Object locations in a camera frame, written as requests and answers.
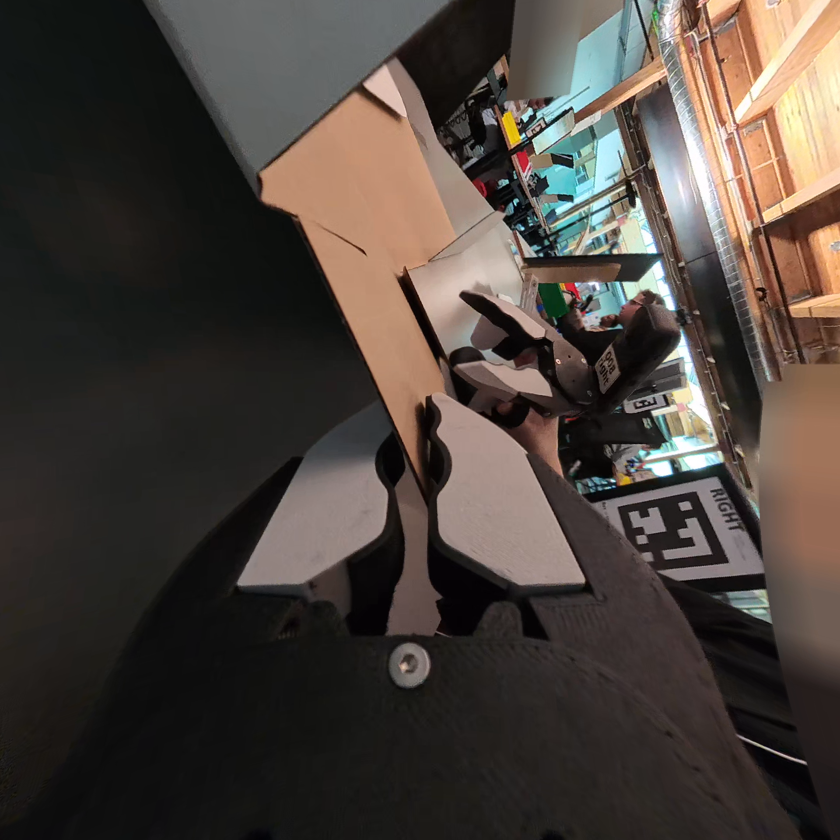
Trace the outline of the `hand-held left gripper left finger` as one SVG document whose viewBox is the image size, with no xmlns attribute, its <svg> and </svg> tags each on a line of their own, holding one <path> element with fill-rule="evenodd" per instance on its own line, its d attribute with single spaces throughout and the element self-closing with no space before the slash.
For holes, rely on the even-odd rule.
<svg viewBox="0 0 840 840">
<path fill-rule="evenodd" d="M 353 635 L 384 635 L 405 563 L 388 418 L 350 418 L 303 456 L 238 577 L 237 591 L 328 602 Z"/>
</svg>

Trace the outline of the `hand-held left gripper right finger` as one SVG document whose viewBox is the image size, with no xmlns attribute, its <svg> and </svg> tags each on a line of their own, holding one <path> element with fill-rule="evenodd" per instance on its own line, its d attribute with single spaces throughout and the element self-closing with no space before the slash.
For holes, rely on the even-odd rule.
<svg viewBox="0 0 840 840">
<path fill-rule="evenodd" d="M 526 450 L 446 394 L 426 400 L 427 558 L 439 592 L 581 592 L 585 574 Z"/>
</svg>

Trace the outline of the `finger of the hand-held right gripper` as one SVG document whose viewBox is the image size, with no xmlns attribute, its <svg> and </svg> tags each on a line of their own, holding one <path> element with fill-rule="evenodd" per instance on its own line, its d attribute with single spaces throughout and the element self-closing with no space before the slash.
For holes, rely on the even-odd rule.
<svg viewBox="0 0 840 840">
<path fill-rule="evenodd" d="M 458 296 L 479 314 L 470 336 L 470 344 L 476 350 L 513 362 L 523 354 L 550 349 L 560 340 L 556 329 L 507 300 L 470 290 L 463 290 Z"/>
<path fill-rule="evenodd" d="M 512 403 L 532 409 L 543 417 L 556 416 L 556 398 L 548 379 L 535 368 L 511 368 L 487 360 L 451 365 L 458 402 L 483 414 Z"/>
</svg>

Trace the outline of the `person's right hand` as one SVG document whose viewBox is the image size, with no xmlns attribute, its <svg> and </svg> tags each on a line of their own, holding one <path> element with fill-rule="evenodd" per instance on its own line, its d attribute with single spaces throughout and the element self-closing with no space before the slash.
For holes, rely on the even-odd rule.
<svg viewBox="0 0 840 840">
<path fill-rule="evenodd" d="M 531 410 L 518 427 L 511 430 L 514 437 L 531 455 L 540 457 L 559 476 L 564 477 L 559 457 L 560 420 Z"/>
</svg>

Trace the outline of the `black framed marker sign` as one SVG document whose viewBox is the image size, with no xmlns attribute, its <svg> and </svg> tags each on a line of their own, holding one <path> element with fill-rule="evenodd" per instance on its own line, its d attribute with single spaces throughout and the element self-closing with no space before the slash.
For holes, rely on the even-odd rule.
<svg viewBox="0 0 840 840">
<path fill-rule="evenodd" d="M 704 592 L 766 587 L 760 519 L 728 465 L 584 494 L 659 574 Z"/>
</svg>

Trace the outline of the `wooden shelving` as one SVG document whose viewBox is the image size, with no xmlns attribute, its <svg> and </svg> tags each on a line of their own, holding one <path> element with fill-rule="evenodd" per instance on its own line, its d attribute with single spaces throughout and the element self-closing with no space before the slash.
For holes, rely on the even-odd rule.
<svg viewBox="0 0 840 840">
<path fill-rule="evenodd" d="M 837 364 L 838 2 L 681 2 L 673 32 L 771 368 Z"/>
</svg>

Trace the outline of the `silver ventilation duct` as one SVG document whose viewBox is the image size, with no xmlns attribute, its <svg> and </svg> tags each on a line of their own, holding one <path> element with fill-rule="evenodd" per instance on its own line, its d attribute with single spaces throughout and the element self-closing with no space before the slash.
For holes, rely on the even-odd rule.
<svg viewBox="0 0 840 840">
<path fill-rule="evenodd" d="M 723 210 L 721 197 L 707 159 L 707 150 L 700 131 L 697 107 L 691 99 L 685 61 L 682 26 L 682 2 L 658 2 L 658 45 L 663 60 L 679 128 L 686 144 L 689 170 L 695 177 L 703 213 L 710 226 L 711 238 L 721 263 L 742 342 L 747 352 L 759 392 L 774 381 L 767 343 L 750 305 L 752 288 L 742 270 L 742 253 L 733 239 Z"/>
</svg>

